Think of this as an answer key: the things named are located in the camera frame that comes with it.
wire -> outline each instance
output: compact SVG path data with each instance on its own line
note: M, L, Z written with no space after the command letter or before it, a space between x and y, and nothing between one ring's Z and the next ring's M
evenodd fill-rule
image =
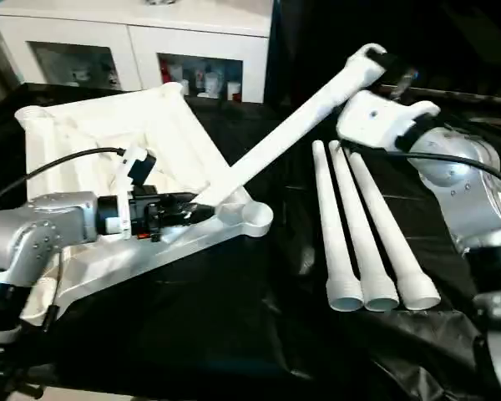
M39 175L46 170L51 169L52 167L55 167L56 165L61 165L62 163L72 160L72 159L77 159L78 157L82 156L87 156L87 155L95 155L97 153L116 153L119 156L124 155L124 149L122 148L97 148L97 149L89 149L89 150L82 150L81 152L77 153L72 153L71 155L64 156L60 159L51 161L50 163L43 165L39 167L38 169L32 171L29 174L23 175L20 177L18 180L15 180L8 186L6 186L4 189L0 190L0 198L7 194L10 190L13 190L17 188L19 185L23 184L24 182L31 180L33 177L36 175Z
M452 163L460 163L462 165L470 165L472 167L475 167L476 169L486 171L490 175L493 175L494 177L501 180L501 171L493 168L490 165L486 165L484 163L481 163L480 161L467 159L465 157L452 156L452 155L441 155L438 153L386 152L385 150L372 149L372 148L368 148L366 146L353 144L353 143L349 143L348 145L345 145L345 147L349 148L353 152L358 152L361 154L368 154L368 155L376 155L376 156L381 156L381 157L387 157L390 159L441 160L441 161L448 161L448 162L452 162Z

black tablecloth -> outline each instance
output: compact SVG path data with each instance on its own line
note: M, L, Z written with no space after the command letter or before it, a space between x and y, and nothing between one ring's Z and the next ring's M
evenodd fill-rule
M17 109L108 94L31 84L11 94L0 104L0 188L25 171ZM230 164L290 111L189 102ZM482 399L468 265L407 163L366 159L442 303L423 312L328 307L311 142L334 139L335 122L246 186L275 212L267 236L237 237L74 303L36 352L44 365L31 380L152 398ZM22 188L0 207L25 199Z

white plastic tray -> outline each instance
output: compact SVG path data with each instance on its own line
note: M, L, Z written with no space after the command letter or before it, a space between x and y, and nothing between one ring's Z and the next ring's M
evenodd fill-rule
M119 94L53 107L28 106L15 117L26 131L26 165L32 171L80 150L131 144L156 158L146 181L158 192L200 193L230 168L181 95L181 85ZM90 155L54 167L28 182L28 199L52 192L91 190L109 193L117 155ZM234 236L263 236L271 208L238 189L218 208L216 217L188 230L173 244L101 237L95 244L73 246L65 254L65 274L58 297L61 313L70 303L157 266L226 241Z

glass cabinet door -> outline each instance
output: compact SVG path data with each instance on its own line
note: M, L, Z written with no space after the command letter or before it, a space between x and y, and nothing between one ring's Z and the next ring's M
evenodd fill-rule
M176 81L189 96L263 102L268 38L149 27L129 32L145 89Z
M179 82L189 96L241 101L242 61L164 53L157 56L164 84Z
M125 25L0 16L0 34L21 82L142 89Z
M109 48L28 42L48 84L121 90Z

white plastic tube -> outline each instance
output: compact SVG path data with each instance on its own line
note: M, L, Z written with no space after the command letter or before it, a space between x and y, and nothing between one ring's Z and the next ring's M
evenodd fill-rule
M325 146L320 140L316 140L312 144L312 150L328 270L326 296L332 309L340 312L356 311L363 307L364 298L360 282L352 272L342 219L337 208L331 173L326 161Z
M338 145L338 141L333 140L329 149L357 256L366 308L374 312L389 311L399 305L399 297L392 279L386 274L347 159Z
M421 270L364 160L358 153L353 153L349 161L382 244L392 262L397 276L397 288L405 307L416 311L438 305L438 290L430 277Z
M384 73L384 68L366 57L369 48L379 53L386 52L384 48L373 43L361 47L347 60L342 71L232 165L226 174L212 182L194 202L220 205L327 117L335 107L345 103L358 90L375 82ZM168 243L176 238L175 235L163 236L163 240Z

